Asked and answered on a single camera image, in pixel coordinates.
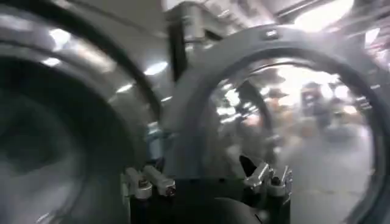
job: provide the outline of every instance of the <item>fluorescent light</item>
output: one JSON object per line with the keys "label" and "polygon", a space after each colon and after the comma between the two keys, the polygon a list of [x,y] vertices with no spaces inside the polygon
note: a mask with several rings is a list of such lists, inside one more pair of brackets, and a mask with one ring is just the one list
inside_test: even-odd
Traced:
{"label": "fluorescent light", "polygon": [[337,86],[335,88],[335,96],[339,99],[348,98],[349,89],[346,86]]}
{"label": "fluorescent light", "polygon": [[171,97],[171,96],[169,96],[169,97],[165,97],[164,99],[162,99],[162,100],[161,100],[161,102],[165,102],[165,101],[168,101],[168,100],[170,100],[170,99],[172,99],[172,97]]}
{"label": "fluorescent light", "polygon": [[225,94],[227,100],[229,101],[230,105],[235,107],[239,104],[239,94],[236,92],[236,89],[231,89],[227,91]]}
{"label": "fluorescent light", "polygon": [[263,89],[260,90],[260,94],[265,95],[265,94],[269,93],[269,91],[270,91],[269,87],[264,87]]}
{"label": "fluorescent light", "polygon": [[344,112],[346,112],[347,114],[356,114],[357,110],[354,106],[348,105],[344,107]]}
{"label": "fluorescent light", "polygon": [[372,44],[372,42],[374,42],[374,40],[377,38],[378,34],[379,34],[379,31],[380,31],[380,28],[375,28],[375,29],[372,29],[372,30],[368,30],[366,32],[366,45],[370,45]]}
{"label": "fluorescent light", "polygon": [[123,92],[126,92],[127,90],[131,89],[131,87],[133,87],[133,85],[131,83],[129,83],[129,84],[126,84],[126,85],[120,87],[116,92],[123,93]]}
{"label": "fluorescent light", "polygon": [[331,99],[333,97],[333,91],[327,84],[322,85],[320,91],[325,99]]}
{"label": "fluorescent light", "polygon": [[243,106],[243,108],[249,108],[251,105],[252,105],[252,104],[251,104],[250,102],[248,102],[248,103],[244,103],[244,106]]}
{"label": "fluorescent light", "polygon": [[167,66],[168,66],[168,63],[166,61],[159,62],[159,63],[153,64],[150,67],[148,67],[144,71],[144,73],[146,75],[155,75],[155,74],[162,72]]}
{"label": "fluorescent light", "polygon": [[353,6],[354,0],[334,0],[298,16],[295,25],[307,32],[318,32],[341,19]]}
{"label": "fluorescent light", "polygon": [[63,49],[64,45],[71,39],[71,34],[62,29],[52,29],[49,35],[53,37],[55,42],[54,51]]}
{"label": "fluorescent light", "polygon": [[42,63],[44,65],[53,67],[53,66],[56,66],[59,63],[61,63],[61,61],[59,59],[57,59],[57,58],[48,58],[48,59],[43,60]]}

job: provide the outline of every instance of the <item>washing machine door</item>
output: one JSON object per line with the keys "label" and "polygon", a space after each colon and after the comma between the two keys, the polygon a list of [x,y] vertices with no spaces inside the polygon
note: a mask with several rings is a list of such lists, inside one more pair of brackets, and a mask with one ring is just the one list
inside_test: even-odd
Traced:
{"label": "washing machine door", "polygon": [[165,173],[244,178],[262,161],[287,164],[291,223],[384,223],[389,81],[341,37],[289,26],[234,34],[179,81],[163,118]]}
{"label": "washing machine door", "polygon": [[150,159],[158,105],[105,47],[0,5],[1,223],[126,222],[119,174]]}

